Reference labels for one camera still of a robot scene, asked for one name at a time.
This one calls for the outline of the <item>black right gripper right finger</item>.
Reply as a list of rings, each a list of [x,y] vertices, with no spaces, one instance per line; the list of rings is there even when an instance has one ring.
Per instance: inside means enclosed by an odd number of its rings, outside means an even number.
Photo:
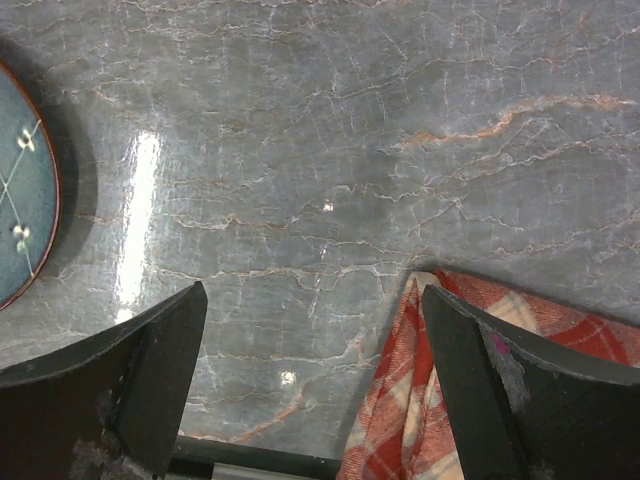
[[[467,479],[636,479],[639,371],[500,320],[438,286],[422,305]]]

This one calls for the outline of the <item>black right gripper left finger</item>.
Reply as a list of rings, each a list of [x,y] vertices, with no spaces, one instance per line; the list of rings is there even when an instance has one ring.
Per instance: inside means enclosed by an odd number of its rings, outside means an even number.
[[[162,479],[207,313],[199,282],[1,371],[4,479]]]

